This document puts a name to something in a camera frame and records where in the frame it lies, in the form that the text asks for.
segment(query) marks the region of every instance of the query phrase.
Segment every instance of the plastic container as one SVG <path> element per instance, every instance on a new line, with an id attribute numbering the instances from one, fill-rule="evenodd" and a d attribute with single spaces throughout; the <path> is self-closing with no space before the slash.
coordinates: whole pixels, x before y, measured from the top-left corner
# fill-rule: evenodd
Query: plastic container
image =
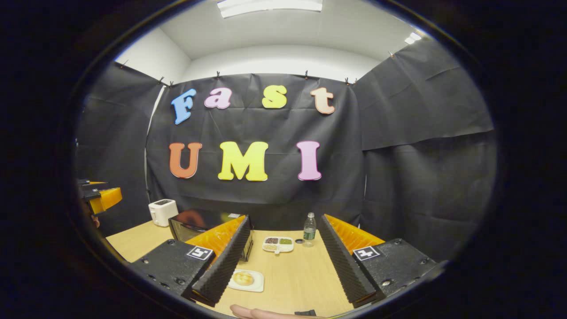
<path id="1" fill-rule="evenodd" d="M 262 249 L 273 251 L 276 255 L 288 253 L 293 250 L 293 239 L 290 237 L 266 237 L 262 242 Z"/>

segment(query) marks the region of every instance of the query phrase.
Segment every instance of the pink letter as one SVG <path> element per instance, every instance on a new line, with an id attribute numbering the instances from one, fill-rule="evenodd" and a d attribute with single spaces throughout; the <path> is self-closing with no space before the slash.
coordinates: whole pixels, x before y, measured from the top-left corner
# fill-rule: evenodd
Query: pink letter
<path id="1" fill-rule="evenodd" d="M 211 96 L 205 100 L 206 107 L 218 107 L 220 109 L 227 108 L 230 105 L 230 96 L 232 95 L 232 90 L 228 87 L 219 87 L 211 91 Z"/>
<path id="2" fill-rule="evenodd" d="M 303 141 L 297 143 L 301 151 L 301 173 L 297 175 L 302 181 L 315 181 L 321 178 L 321 173 L 317 171 L 317 149 L 319 143 L 314 141 Z"/>

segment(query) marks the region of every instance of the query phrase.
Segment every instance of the peach letter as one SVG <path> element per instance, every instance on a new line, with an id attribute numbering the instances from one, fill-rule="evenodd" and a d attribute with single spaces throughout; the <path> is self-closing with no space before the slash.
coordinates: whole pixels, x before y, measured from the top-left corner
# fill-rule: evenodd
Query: peach letter
<path id="1" fill-rule="evenodd" d="M 333 98 L 332 93 L 327 93 L 326 87 L 320 87 L 311 91 L 311 95 L 315 97 L 315 107 L 317 111 L 323 114 L 331 114 L 335 111 L 334 106 L 329 106 L 328 99 Z"/>

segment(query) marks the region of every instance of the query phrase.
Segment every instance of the human hand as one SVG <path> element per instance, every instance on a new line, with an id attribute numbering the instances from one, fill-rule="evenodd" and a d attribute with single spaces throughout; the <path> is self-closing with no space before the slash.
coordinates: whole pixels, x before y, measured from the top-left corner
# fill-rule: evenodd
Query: human hand
<path id="1" fill-rule="evenodd" d="M 99 218 L 95 215 L 91 215 L 92 221 L 95 222 L 95 226 L 98 228 L 100 226 Z"/>
<path id="2" fill-rule="evenodd" d="M 298 316 L 296 314 L 284 314 L 260 309 L 248 309 L 239 305 L 230 306 L 232 313 L 240 319 L 325 319 L 325 317 Z"/>

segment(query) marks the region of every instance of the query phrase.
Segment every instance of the white tray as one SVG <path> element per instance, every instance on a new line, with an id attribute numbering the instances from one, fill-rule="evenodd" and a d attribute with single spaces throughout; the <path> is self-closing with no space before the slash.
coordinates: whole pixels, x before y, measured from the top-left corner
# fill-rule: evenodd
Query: white tray
<path id="1" fill-rule="evenodd" d="M 230 277 L 229 287 L 236 290 L 244 290 L 244 291 L 253 291 L 253 292 L 262 292 L 264 291 L 264 276 L 254 270 L 244 270 L 244 269 L 235 269 L 232 275 L 236 274 L 237 272 L 245 271 L 252 275 L 254 278 L 254 282 L 250 286 L 243 286 L 237 284 L 232 276 Z"/>
<path id="2" fill-rule="evenodd" d="M 266 240 L 268 240 L 268 238 L 277 238 L 278 239 L 278 243 L 277 244 L 267 244 Z M 280 239 L 289 239 L 291 240 L 291 244 L 280 244 Z M 276 249 L 272 250 L 272 249 L 266 249 L 264 248 L 264 245 L 275 245 Z M 290 237 L 277 237 L 277 236 L 268 236 L 266 238 L 264 238 L 263 242 L 262 242 L 262 249 L 264 249 L 265 251 L 273 251 L 274 253 L 279 254 L 279 253 L 288 253 L 290 251 L 293 250 L 293 239 Z"/>

